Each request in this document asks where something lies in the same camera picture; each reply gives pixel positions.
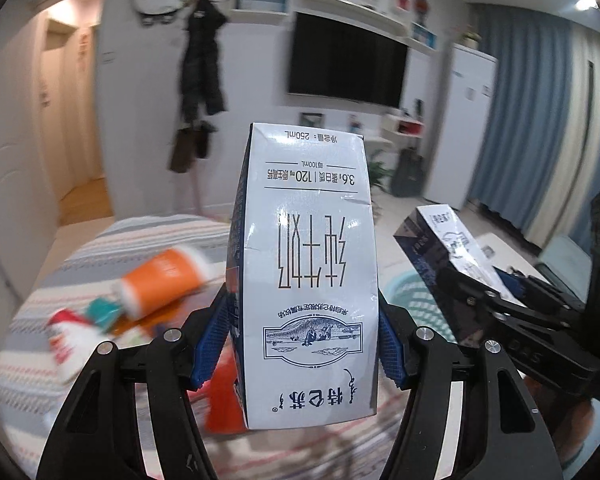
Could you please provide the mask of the light blue laundry basket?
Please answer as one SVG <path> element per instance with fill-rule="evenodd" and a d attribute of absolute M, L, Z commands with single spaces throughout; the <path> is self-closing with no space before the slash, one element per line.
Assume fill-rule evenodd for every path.
<path fill-rule="evenodd" d="M 445 340 L 456 343 L 434 296 L 415 270 L 404 271 L 390 278 L 382 292 L 389 304 L 406 309 L 417 326 L 428 326 Z"/>

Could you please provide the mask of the blue curtain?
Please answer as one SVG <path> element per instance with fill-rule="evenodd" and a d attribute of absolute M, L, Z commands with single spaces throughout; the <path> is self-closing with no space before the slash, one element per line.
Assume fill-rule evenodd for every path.
<path fill-rule="evenodd" d="M 470 197 L 534 246 L 565 234 L 590 250 L 600 192 L 600 33 L 514 6 L 476 4 L 472 15 L 498 71 Z"/>

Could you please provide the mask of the white milk carton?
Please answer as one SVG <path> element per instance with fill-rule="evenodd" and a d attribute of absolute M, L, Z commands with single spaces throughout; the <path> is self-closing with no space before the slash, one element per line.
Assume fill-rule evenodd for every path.
<path fill-rule="evenodd" d="M 251 125 L 225 285 L 248 428 L 375 414 L 376 240 L 358 134 Z"/>

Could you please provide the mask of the white door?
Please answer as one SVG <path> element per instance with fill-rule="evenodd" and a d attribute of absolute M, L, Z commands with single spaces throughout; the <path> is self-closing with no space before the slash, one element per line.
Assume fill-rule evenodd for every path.
<path fill-rule="evenodd" d="M 0 270 L 26 299 L 53 245 L 57 205 L 38 140 L 43 19 L 28 6 L 0 12 Z"/>

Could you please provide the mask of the brown hanging bag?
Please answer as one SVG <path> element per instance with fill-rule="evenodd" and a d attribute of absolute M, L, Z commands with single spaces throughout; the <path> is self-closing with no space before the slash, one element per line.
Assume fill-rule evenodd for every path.
<path fill-rule="evenodd" d="M 186 174 L 194 158 L 195 135 L 192 127 L 178 129 L 174 136 L 169 170 L 174 174 Z"/>

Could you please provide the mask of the black wall television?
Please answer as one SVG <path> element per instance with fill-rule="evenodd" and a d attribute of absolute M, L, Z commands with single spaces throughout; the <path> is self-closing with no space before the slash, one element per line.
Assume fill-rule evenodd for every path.
<path fill-rule="evenodd" d="M 361 27 L 298 13 L 288 91 L 397 108 L 408 47 Z"/>

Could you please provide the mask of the green potted plant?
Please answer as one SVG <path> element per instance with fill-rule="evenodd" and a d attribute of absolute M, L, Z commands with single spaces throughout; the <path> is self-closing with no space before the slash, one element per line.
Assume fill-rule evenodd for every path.
<path fill-rule="evenodd" d="M 392 176 L 392 171 L 379 159 L 381 154 L 381 150 L 374 151 L 367 159 L 368 180 L 372 190 L 379 188 L 382 192 L 387 192 L 386 181 Z"/>

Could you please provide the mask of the dark blue milk carton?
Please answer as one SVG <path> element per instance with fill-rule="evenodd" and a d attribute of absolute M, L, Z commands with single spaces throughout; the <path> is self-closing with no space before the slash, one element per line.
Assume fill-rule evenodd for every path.
<path fill-rule="evenodd" d="M 495 290 L 503 299 L 520 304 L 450 206 L 416 207 L 396 229 L 394 239 L 431 292 L 458 344 L 475 347 L 484 336 L 484 328 L 477 310 L 453 298 L 438 284 L 439 271 L 460 272 Z"/>

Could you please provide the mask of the orange paper cup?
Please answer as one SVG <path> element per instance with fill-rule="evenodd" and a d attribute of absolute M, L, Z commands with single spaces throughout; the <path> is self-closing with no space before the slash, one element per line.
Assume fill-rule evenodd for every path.
<path fill-rule="evenodd" d="M 153 314 L 213 280 L 211 263 L 191 244 L 178 244 L 124 274 L 114 293 L 133 321 Z"/>

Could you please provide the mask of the white wall shelf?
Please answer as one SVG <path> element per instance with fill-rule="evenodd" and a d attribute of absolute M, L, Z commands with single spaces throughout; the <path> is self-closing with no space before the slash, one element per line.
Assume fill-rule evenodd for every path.
<path fill-rule="evenodd" d="M 437 52 L 435 47 L 430 47 L 424 42 L 418 41 L 411 36 L 411 27 L 403 22 L 390 18 L 387 14 L 366 8 L 362 4 L 354 3 L 348 0 L 308 0 L 314 3 L 326 4 L 330 10 L 337 9 L 339 14 L 347 11 L 353 14 L 359 21 L 367 25 L 381 28 L 384 32 L 403 40 L 409 47 L 426 55 L 432 55 Z"/>

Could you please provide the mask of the white refrigerator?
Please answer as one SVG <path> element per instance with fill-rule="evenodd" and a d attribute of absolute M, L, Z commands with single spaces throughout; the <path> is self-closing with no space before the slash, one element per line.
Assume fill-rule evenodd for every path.
<path fill-rule="evenodd" d="M 482 150 L 498 60 L 453 44 L 422 197 L 456 210 L 464 207 Z"/>

